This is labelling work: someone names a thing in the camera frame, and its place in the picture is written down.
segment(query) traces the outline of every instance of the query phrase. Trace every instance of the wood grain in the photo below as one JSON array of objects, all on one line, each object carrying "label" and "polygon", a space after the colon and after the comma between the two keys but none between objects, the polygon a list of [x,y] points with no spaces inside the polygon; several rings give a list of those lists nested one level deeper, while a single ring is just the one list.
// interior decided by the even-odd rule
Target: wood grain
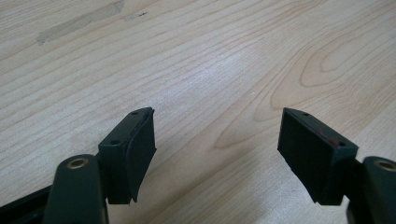
[{"label": "wood grain", "polygon": [[285,106],[396,160],[396,2],[125,0],[37,43],[115,2],[0,2],[1,205],[143,106],[158,151],[111,223],[346,223],[276,151]]}]

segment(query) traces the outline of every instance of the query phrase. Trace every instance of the tabletop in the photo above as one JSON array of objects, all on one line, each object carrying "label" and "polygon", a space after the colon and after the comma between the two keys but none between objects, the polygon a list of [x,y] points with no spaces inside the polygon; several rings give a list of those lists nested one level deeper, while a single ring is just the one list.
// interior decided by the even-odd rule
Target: tabletop
[{"label": "tabletop", "polygon": [[396,160],[393,0],[0,1],[0,205],[152,106],[158,148],[111,223],[347,223],[276,150],[284,107]]}]

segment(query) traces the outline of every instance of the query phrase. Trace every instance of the wooden table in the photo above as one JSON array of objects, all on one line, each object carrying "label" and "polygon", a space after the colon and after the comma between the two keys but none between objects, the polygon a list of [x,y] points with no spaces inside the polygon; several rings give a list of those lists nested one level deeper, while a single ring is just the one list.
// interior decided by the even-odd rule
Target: wooden table
[{"label": "wooden table", "polygon": [[276,150],[282,108],[396,160],[396,2],[0,3],[0,204],[152,106],[158,151],[111,223],[346,223]]}]

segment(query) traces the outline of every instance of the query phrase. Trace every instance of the wood grain pattern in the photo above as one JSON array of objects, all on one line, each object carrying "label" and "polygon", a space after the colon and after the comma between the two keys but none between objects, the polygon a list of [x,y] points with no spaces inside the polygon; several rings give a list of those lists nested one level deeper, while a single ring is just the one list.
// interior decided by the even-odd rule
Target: wood grain pattern
[{"label": "wood grain pattern", "polygon": [[49,185],[130,111],[156,109],[139,202],[111,223],[346,223],[276,151],[284,106],[396,160],[396,2],[0,2],[0,204]]}]

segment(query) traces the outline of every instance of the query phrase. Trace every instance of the scratch mark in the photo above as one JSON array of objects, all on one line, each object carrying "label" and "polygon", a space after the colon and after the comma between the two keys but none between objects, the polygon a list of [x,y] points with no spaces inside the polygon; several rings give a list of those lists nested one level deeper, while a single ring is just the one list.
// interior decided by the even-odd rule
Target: scratch mark
[{"label": "scratch mark", "polygon": [[45,42],[50,42],[64,35],[75,32],[78,29],[90,24],[91,22],[100,21],[108,17],[119,14],[123,8],[124,0],[114,2],[106,7],[99,8],[87,15],[80,16],[71,21],[64,22],[60,25],[54,26],[38,35],[38,45],[43,45]]},{"label": "scratch mark", "polygon": [[133,19],[136,19],[138,17],[144,16],[146,14],[148,14],[148,12],[134,13],[134,14],[131,14],[131,15],[128,15],[128,16],[124,17],[124,20],[125,21],[131,21]]}]

